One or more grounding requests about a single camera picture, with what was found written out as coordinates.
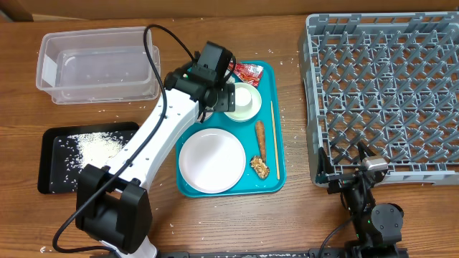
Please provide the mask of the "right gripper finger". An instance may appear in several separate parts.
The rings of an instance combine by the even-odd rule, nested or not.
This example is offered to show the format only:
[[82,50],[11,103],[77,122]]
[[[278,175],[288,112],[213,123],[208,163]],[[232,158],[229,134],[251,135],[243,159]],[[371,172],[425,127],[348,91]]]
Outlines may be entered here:
[[318,149],[318,170],[317,175],[323,176],[333,173],[333,166],[323,147]]
[[359,141],[357,143],[357,148],[359,152],[359,160],[362,161],[365,158],[375,156],[376,153],[374,153],[367,145],[365,145],[362,141]]

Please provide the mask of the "small white cup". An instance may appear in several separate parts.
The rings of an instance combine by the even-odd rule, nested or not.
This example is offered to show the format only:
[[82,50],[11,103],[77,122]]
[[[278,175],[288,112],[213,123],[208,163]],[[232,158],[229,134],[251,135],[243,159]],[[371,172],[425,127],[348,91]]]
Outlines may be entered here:
[[249,110],[252,105],[252,95],[247,88],[238,87],[235,89],[235,105],[237,112]]

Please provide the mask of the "orange carrot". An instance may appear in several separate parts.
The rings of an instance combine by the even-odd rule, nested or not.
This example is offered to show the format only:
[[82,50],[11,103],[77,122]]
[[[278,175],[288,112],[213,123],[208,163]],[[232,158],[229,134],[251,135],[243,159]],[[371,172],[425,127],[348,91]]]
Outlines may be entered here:
[[257,136],[258,146],[260,149],[260,156],[261,156],[262,161],[265,163],[267,159],[266,143],[265,143],[265,126],[261,120],[256,122],[255,132]]

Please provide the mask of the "large white plate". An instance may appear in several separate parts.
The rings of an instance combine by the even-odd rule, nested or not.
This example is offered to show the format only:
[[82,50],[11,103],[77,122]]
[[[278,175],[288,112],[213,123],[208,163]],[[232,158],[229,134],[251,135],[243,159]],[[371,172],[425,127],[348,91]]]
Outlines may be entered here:
[[247,159],[241,142],[223,129],[207,128],[191,135],[179,153],[182,178],[204,194],[231,189],[242,178]]

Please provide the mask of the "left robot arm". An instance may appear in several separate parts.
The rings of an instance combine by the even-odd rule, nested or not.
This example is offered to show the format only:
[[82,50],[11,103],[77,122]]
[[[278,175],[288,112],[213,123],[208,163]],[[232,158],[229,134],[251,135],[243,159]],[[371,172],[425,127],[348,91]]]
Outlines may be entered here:
[[149,241],[148,190],[171,148],[205,112],[235,108],[228,70],[197,64],[167,74],[161,97],[127,145],[104,166],[86,165],[78,178],[76,227],[109,257],[156,257]]

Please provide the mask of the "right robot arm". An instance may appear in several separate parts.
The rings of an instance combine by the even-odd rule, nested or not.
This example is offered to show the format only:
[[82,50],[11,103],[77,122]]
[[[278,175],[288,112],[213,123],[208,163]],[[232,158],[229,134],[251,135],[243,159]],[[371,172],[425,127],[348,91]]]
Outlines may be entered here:
[[[311,257],[408,257],[402,241],[403,209],[393,203],[377,204],[372,188],[384,179],[388,163],[362,142],[357,144],[358,168],[353,173],[333,174],[332,165],[323,148],[318,150],[317,183],[328,185],[329,194],[339,194],[341,205],[350,218],[337,226],[318,249],[311,249]],[[347,241],[342,248],[330,248],[329,240],[346,225],[354,226],[356,239]]]

